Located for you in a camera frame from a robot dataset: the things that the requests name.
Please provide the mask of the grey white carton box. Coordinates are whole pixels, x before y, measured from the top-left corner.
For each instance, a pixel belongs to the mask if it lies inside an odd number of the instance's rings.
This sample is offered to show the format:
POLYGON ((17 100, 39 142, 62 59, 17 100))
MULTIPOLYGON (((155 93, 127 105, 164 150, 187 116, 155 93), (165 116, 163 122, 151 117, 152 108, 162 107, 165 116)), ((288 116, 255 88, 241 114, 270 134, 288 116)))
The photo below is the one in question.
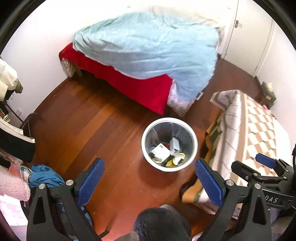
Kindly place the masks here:
POLYGON ((170 154, 172 156, 177 156, 177 154, 180 152, 180 142, 177 138, 172 137, 170 140, 170 154))

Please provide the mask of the yellow pomelo peel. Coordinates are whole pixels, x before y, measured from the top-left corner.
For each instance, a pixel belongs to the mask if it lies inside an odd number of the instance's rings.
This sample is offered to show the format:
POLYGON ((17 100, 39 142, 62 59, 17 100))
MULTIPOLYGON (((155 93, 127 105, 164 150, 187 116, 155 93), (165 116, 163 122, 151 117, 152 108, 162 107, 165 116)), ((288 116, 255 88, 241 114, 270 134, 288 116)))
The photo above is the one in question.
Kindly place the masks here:
POLYGON ((186 158, 186 155, 184 153, 177 153, 175 156, 169 157, 169 160, 166 162, 166 167, 176 167, 178 166, 182 161, 184 161, 186 158))

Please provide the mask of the green white medicine box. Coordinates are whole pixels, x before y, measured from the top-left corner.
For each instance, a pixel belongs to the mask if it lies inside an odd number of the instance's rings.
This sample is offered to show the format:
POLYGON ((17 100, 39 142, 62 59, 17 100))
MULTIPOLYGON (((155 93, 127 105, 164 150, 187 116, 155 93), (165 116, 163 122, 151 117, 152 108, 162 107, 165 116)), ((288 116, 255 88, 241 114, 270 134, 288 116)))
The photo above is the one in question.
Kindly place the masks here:
POLYGON ((157 163, 162 163, 171 155, 170 150, 162 143, 159 143, 155 148, 153 148, 151 153, 153 155, 152 159, 157 163))

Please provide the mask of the white trash bin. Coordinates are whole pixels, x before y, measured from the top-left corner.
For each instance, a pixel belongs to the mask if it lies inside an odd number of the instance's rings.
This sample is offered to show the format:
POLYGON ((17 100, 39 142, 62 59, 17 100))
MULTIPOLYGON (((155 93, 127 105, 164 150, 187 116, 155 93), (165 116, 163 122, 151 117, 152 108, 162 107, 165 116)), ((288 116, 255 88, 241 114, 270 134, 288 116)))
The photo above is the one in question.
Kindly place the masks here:
POLYGON ((147 126, 142 134, 144 158, 163 172, 177 172, 195 159, 198 140, 193 129, 177 118, 160 118, 147 126))

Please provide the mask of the blue cloth on floor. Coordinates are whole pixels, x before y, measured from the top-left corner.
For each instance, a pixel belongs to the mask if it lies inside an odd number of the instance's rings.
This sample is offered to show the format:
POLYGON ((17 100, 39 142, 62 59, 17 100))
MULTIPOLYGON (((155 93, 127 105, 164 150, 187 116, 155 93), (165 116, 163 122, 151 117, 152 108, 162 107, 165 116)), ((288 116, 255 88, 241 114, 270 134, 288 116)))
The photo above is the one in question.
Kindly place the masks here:
MULTIPOLYGON (((29 188, 31 190, 31 195, 30 195, 29 201, 24 202, 22 204, 23 211, 24 211, 26 217, 29 216, 31 203, 33 201, 36 190, 40 184, 42 184, 42 183, 46 184, 48 187, 57 187, 57 186, 63 185, 65 183, 65 181, 52 168, 45 166, 45 165, 34 164, 33 166, 31 166, 31 172, 30 172, 29 178, 27 180, 27 183, 29 184, 29 188)), ((57 206, 59 208, 60 215, 63 220, 63 224, 66 226, 68 219, 67 219, 67 216, 65 216, 65 214, 66 214, 65 208, 62 203, 57 203, 57 206)), ((87 212, 87 210, 85 209, 85 207, 81 206, 80 209, 81 209, 82 213, 85 215, 87 221, 92 226, 92 219, 91 219, 89 213, 87 212)))

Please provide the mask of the checkered table cloth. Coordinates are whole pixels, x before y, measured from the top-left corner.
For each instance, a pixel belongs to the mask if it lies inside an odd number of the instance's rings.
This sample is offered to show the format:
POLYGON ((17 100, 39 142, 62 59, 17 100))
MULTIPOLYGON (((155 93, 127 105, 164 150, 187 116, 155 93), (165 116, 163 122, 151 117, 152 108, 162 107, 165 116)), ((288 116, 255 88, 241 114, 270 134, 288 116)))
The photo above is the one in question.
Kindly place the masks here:
POLYGON ((290 137, 270 110, 240 90, 215 92, 210 101, 221 114, 206 131, 205 161, 225 180, 247 185, 231 171, 236 160, 264 176, 275 176, 275 171, 256 162, 258 153, 292 164, 290 137))

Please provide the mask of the pink knitted cloth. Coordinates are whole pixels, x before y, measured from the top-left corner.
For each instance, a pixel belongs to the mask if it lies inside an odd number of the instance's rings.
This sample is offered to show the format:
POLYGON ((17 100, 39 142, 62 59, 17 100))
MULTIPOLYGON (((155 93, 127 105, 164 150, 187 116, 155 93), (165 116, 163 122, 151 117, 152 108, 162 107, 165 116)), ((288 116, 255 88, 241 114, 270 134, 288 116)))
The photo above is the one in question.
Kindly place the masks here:
POLYGON ((0 193, 1 196, 7 195, 20 201, 28 201, 31 190, 25 181, 1 166, 0 193))

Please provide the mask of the tissue box on stool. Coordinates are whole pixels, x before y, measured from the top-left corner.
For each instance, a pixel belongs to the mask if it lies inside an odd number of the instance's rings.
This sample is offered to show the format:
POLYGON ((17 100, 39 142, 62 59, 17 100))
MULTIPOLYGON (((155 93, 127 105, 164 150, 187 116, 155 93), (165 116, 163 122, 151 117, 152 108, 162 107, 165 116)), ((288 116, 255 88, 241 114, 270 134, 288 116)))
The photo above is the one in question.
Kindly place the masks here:
POLYGON ((262 83, 262 103, 268 108, 273 107, 274 102, 276 101, 275 94, 273 92, 273 88, 270 83, 263 82, 262 83))

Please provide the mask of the dark furry slipper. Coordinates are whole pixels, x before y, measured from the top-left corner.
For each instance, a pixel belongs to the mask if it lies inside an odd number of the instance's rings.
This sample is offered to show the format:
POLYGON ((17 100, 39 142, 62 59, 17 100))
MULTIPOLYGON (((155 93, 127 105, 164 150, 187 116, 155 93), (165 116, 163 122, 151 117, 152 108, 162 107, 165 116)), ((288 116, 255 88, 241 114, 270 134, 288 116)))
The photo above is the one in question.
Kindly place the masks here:
POLYGON ((140 212, 133 231, 139 240, 189 240, 191 237, 188 221, 167 204, 140 212))

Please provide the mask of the patterned mattress pad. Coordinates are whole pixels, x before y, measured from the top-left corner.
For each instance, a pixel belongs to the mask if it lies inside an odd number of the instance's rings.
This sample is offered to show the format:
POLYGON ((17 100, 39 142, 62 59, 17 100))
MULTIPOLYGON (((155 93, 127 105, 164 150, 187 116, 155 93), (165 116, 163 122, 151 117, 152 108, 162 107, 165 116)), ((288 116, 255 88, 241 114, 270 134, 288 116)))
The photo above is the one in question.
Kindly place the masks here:
POLYGON ((170 107, 178 116, 182 117, 190 109, 195 101, 198 101, 204 92, 199 92, 195 99, 190 101, 181 100, 178 96, 177 86, 173 80, 170 87, 170 92, 168 95, 167 105, 170 107))

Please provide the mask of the white door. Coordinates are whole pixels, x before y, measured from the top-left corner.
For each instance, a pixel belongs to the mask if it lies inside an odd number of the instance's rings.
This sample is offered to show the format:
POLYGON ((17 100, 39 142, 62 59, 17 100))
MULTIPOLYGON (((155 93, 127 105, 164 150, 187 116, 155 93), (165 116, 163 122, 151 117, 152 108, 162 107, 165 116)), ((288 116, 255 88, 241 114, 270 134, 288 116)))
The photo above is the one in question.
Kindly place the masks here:
POLYGON ((273 30, 272 18, 255 1, 238 1, 224 60, 255 76, 269 48, 273 30))

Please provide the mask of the red bed sheet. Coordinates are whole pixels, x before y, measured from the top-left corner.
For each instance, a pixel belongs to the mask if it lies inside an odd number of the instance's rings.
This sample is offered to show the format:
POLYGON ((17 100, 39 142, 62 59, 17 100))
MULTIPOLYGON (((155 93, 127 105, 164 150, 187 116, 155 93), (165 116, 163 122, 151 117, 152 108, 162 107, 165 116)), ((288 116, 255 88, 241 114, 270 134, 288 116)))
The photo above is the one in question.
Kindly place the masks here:
POLYGON ((148 79, 128 77, 112 66, 105 66, 74 50, 71 43, 59 53, 59 59, 69 60, 96 78, 106 80, 116 90, 149 110, 161 115, 165 113, 173 81, 168 75, 148 79))

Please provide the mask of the white jacket on rack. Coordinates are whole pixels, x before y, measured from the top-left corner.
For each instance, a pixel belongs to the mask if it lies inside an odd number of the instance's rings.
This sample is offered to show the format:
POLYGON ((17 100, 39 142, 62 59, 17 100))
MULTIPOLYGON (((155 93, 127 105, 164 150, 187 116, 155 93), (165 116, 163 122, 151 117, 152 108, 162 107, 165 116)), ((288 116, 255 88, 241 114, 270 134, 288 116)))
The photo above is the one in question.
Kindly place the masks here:
POLYGON ((3 59, 0 60, 0 78, 1 101, 4 101, 5 95, 8 90, 13 90, 16 93, 22 93, 23 86, 20 83, 17 72, 3 59))

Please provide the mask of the light blue duvet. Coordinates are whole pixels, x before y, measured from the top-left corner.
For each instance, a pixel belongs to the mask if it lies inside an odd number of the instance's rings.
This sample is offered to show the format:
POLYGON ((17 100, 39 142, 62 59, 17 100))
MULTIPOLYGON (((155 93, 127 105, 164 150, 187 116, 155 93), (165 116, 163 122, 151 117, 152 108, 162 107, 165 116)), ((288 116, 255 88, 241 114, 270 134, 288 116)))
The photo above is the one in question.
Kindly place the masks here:
POLYGON ((218 42, 218 30, 206 24, 128 13, 78 30, 73 49, 135 79, 168 75, 190 101, 214 74, 218 42))

